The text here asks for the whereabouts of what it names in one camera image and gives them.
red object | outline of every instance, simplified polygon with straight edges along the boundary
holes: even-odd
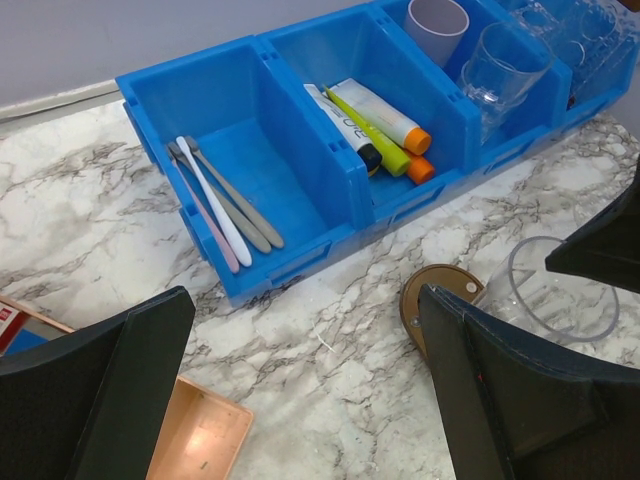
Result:
[[[0,355],[2,355],[27,323],[29,315],[0,303]]]

white tube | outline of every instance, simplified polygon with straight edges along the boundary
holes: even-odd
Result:
[[[427,132],[353,78],[340,82],[331,90],[398,145],[416,155],[422,155],[429,148],[431,136]]]
[[[322,111],[327,114],[349,145],[358,153],[367,166],[367,171],[373,174],[382,163],[382,155],[373,146],[369,135],[363,132],[340,107],[322,95],[318,87],[311,83],[305,83],[304,88]]]

toothbrush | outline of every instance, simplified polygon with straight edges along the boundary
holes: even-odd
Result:
[[[187,160],[186,155],[182,153],[182,150],[180,150],[180,147],[178,147],[176,142],[169,142],[168,147],[175,159],[178,162],[182,163],[182,165],[184,165],[191,173],[195,175],[195,173],[193,172],[193,168],[191,168],[189,160]],[[264,238],[264,235],[262,235],[255,227],[255,225],[251,223],[247,219],[247,217],[245,217],[242,212],[238,210],[235,205],[233,205],[233,203],[227,200],[227,197],[222,195],[222,193],[220,193],[213,184],[210,183],[209,185],[211,186],[211,190],[213,191],[216,198],[220,201],[222,208],[224,208],[225,212],[227,212],[227,215],[229,215],[229,218],[235,224],[240,233],[242,233],[247,238],[247,240],[249,240],[253,244],[253,246],[260,250],[262,253],[270,253],[271,244],[266,238]]]
[[[271,224],[258,212],[253,205],[251,205],[241,194],[238,192],[233,185],[231,185],[227,180],[215,169],[215,167],[211,164],[211,162],[207,161],[205,156],[200,150],[200,146],[196,139],[193,137],[185,137],[187,141],[187,145],[191,149],[191,152],[202,162],[202,164],[211,172],[211,175],[215,177],[218,183],[224,188],[224,190],[229,194],[231,199],[236,202],[238,208],[242,210],[251,222],[256,226],[256,228],[265,236],[269,243],[276,248],[284,247],[284,240],[280,236],[280,234],[276,231],[275,228],[271,226]]]
[[[167,153],[169,154],[169,159],[171,160],[171,163],[173,164],[175,169],[178,170],[180,177],[182,177],[182,181],[187,186],[187,190],[189,190],[189,193],[191,194],[191,197],[193,198],[193,201],[196,204],[196,208],[202,214],[202,217],[204,218],[205,223],[207,224],[207,226],[209,227],[209,230],[211,230],[211,233],[213,234],[213,238],[215,238],[216,242],[218,243],[218,246],[222,251],[222,256],[227,262],[229,269],[231,270],[232,273],[238,273],[240,271],[240,264],[238,263],[238,259],[233,253],[233,250],[231,250],[231,246],[229,246],[229,242],[227,242],[227,239],[224,238],[224,235],[222,234],[220,229],[217,227],[217,225],[209,215],[209,212],[207,211],[206,208],[204,208],[204,205],[202,205],[202,202],[194,193],[193,189],[191,188],[191,185],[189,185],[189,182],[187,182],[187,179],[184,176],[184,173],[182,173],[182,170],[180,170],[180,167],[178,167],[178,161],[176,160],[175,156],[168,149],[167,149]]]
[[[187,157],[187,160],[189,160],[189,164],[193,169],[193,173],[195,173],[198,182],[200,182],[200,186],[202,187],[207,200],[209,200],[211,209],[213,210],[213,213],[216,216],[218,223],[220,224],[220,229],[229,242],[233,253],[236,254],[236,258],[242,265],[244,265],[245,267],[250,267],[252,263],[251,253],[249,253],[247,244],[244,243],[244,240],[240,236],[238,229],[229,218],[229,215],[227,215],[227,212],[224,211],[224,208],[222,208],[220,201],[216,198],[215,194],[211,190],[211,187],[207,183],[207,180],[204,178],[204,175],[200,171],[200,167],[198,167],[198,164],[193,158],[193,155],[191,155],[191,150],[189,149],[189,145],[187,145],[187,141],[183,136],[180,136],[176,138],[176,143],[178,144],[178,147],[180,147],[180,150],[182,150],[182,153],[184,153]]]

pink toothbrush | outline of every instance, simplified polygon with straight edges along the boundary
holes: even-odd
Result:
[[[178,173],[182,177],[182,180],[184,181],[184,184],[187,186],[187,189],[189,190],[189,193],[193,197],[193,201],[196,204],[196,208],[202,214],[205,223],[207,224],[207,226],[211,230],[211,233],[213,233],[213,238],[215,238],[216,242],[218,242],[218,246],[220,247],[220,250],[222,251],[222,256],[226,260],[227,265],[229,265],[229,269],[233,273],[238,273],[240,271],[240,264],[238,263],[238,259],[236,258],[235,254],[233,253],[233,250],[231,249],[231,246],[227,242],[227,239],[224,238],[224,235],[222,234],[220,229],[217,227],[217,225],[215,224],[215,222],[213,221],[213,219],[209,215],[209,212],[204,207],[204,205],[202,205],[202,202],[200,201],[200,199],[198,199],[198,196],[194,193],[193,189],[191,188],[191,185],[189,185],[189,182],[187,182],[187,179],[185,178],[184,174],[182,173],[182,171],[178,167],[178,162],[176,161],[176,159],[173,157],[171,152],[168,152],[168,153],[169,153],[169,158],[171,159],[171,163],[176,168],[176,170],[178,170]]]

green tube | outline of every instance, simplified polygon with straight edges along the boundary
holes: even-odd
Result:
[[[382,166],[394,177],[399,177],[407,172],[411,160],[402,149],[396,145],[389,137],[378,130],[373,125],[369,124],[364,118],[360,116],[350,105],[342,100],[338,95],[333,93],[327,87],[324,87],[324,91],[333,103],[338,105],[344,113],[351,117],[356,125],[358,125],[364,133],[369,135],[376,150],[382,155]]]

